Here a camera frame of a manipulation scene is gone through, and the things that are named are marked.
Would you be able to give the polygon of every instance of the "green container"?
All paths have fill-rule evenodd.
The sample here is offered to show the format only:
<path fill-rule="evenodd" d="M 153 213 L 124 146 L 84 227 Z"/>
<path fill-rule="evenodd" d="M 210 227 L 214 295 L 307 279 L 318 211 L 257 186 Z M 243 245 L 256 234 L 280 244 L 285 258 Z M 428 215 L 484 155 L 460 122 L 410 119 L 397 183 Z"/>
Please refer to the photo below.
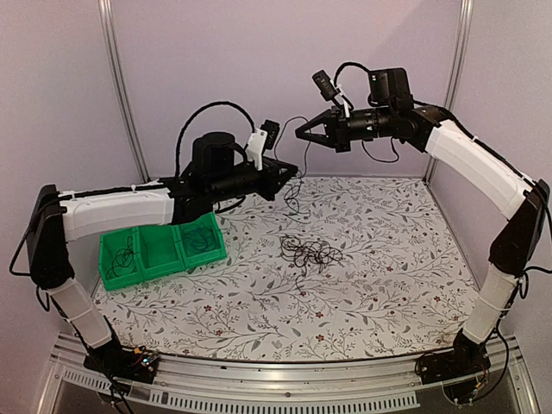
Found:
<path fill-rule="evenodd" d="M 100 238 L 99 271 L 105 290 L 113 291 L 144 280 L 135 251 L 135 230 L 124 229 Z"/>
<path fill-rule="evenodd" d="M 179 226 L 142 226 L 100 239 L 99 271 L 106 291 L 182 272 L 227 257 L 213 213 Z"/>
<path fill-rule="evenodd" d="M 226 259 L 223 233 L 218 228 L 214 213 L 202 215 L 198 220 L 173 226 L 186 269 Z"/>

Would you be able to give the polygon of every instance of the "metal frame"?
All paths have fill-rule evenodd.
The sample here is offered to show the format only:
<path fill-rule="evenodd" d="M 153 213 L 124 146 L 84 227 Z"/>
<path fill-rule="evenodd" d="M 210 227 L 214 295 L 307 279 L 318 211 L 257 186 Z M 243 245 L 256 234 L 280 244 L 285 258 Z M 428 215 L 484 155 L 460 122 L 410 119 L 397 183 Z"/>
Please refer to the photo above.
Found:
<path fill-rule="evenodd" d="M 458 35 L 456 36 L 455 56 L 453 58 L 450 78 L 448 79 L 447 95 L 445 96 L 444 107 L 452 110 L 455 105 L 456 93 L 460 84 L 462 67 L 466 58 L 469 30 L 472 25 L 472 14 L 474 12 L 474 0 L 462 0 L 460 20 L 458 21 Z M 431 186 L 435 177 L 438 161 L 430 158 L 423 180 Z"/>
<path fill-rule="evenodd" d="M 115 23 L 113 23 L 113 12 L 111 11 L 111 0 L 98 0 L 98 5 L 102 20 L 105 47 L 110 62 L 111 75 L 113 76 L 113 83 L 115 84 L 122 120 L 127 132 L 127 137 L 129 138 L 130 150 L 135 159 L 136 168 L 138 169 L 141 180 L 147 183 L 150 181 L 150 177 L 147 171 L 146 159 L 141 149 L 140 140 L 138 139 L 138 133 L 136 132 L 135 121 L 132 117 L 127 87 L 122 75 L 121 56 L 119 55 L 119 49 L 117 47 Z"/>
<path fill-rule="evenodd" d="M 510 347 L 510 375 L 521 413 L 537 414 L 527 369 L 514 336 Z M 505 361 L 498 338 L 487 344 L 491 371 Z M 330 414 L 394 412 L 419 406 L 416 393 L 442 383 L 423 386 L 414 374 L 419 354 L 378 360 L 307 363 L 258 363 L 200 359 L 163 354 L 155 382 L 129 383 L 129 401 L 176 411 L 250 414 Z M 50 371 L 39 414 L 49 414 L 63 381 L 109 393 L 105 377 L 83 368 L 85 350 L 74 337 L 60 334 L 50 357 Z"/>

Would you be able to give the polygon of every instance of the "metal pole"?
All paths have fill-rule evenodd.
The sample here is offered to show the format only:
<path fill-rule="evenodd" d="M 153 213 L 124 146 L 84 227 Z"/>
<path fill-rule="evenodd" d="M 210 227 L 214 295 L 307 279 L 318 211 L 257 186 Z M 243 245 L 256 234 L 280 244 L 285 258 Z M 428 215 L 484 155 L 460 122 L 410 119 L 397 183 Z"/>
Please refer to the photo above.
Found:
<path fill-rule="evenodd" d="M 127 132 L 127 137 L 129 138 L 130 150 L 133 158 L 135 159 L 136 168 L 138 169 L 140 178 L 144 183 L 147 183 L 150 181 L 150 177 L 147 171 L 146 159 L 141 149 L 140 140 L 138 139 L 138 134 L 136 133 L 136 126 L 134 118 L 132 117 L 132 110 L 130 109 L 129 96 L 127 94 L 124 77 L 122 75 L 121 57 L 117 48 L 111 1 L 98 0 L 98 4 L 102 21 L 103 37 L 105 39 L 105 47 L 107 49 L 107 56 L 110 62 L 111 75 L 113 75 L 113 83 L 117 94 L 119 109 L 121 110 L 122 121 Z"/>
<path fill-rule="evenodd" d="M 448 110 L 452 110 L 455 104 L 456 93 L 458 92 L 458 86 L 460 85 L 461 72 L 466 58 L 467 41 L 469 39 L 469 29 L 472 23 L 473 12 L 474 0 L 462 0 L 460 20 L 458 22 L 458 35 L 456 36 L 455 56 L 453 58 L 450 78 L 448 79 L 447 95 L 444 102 L 444 107 Z M 428 186 L 431 186 L 431 182 L 435 177 L 437 166 L 438 161 L 434 158 L 430 158 L 425 175 L 423 176 L 423 180 Z"/>

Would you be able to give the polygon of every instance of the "patterned surface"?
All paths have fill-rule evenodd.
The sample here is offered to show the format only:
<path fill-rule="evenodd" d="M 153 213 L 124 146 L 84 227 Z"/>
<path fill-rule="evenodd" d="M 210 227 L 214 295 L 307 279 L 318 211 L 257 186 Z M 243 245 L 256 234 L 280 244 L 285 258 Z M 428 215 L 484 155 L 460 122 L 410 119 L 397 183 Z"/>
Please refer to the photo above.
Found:
<path fill-rule="evenodd" d="M 96 303 L 122 341 L 176 354 L 335 360 L 447 346 L 472 310 L 471 275 L 418 179 L 305 179 L 300 209 L 249 197 L 218 217 L 229 257 Z M 318 237 L 343 260 L 319 273 L 279 237 Z"/>

